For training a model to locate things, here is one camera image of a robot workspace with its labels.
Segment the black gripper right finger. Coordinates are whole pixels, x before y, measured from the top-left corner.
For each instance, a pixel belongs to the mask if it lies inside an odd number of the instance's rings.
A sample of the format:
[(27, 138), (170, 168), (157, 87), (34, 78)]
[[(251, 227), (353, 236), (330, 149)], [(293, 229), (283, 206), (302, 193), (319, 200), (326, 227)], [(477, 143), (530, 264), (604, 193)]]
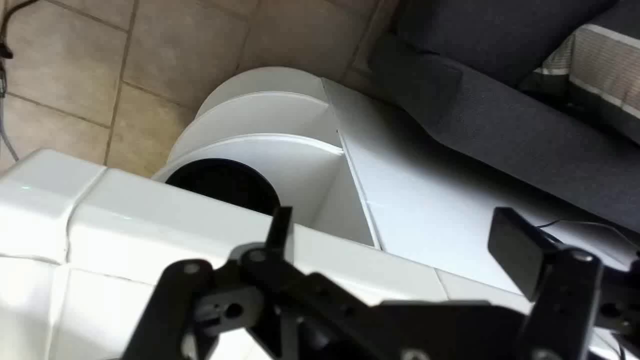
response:
[(514, 208), (493, 210), (488, 251), (528, 300), (535, 298), (546, 258), (558, 248), (555, 239)]

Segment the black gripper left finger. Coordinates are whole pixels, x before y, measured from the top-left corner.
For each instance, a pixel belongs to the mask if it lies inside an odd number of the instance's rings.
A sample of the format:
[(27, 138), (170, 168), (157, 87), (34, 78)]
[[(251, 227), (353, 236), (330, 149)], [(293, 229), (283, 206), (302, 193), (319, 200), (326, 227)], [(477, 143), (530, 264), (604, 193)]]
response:
[(273, 210), (272, 223), (264, 244), (269, 255), (277, 255), (277, 258), (283, 255), (287, 233), (291, 227), (291, 214), (293, 214), (291, 206), (282, 206)]

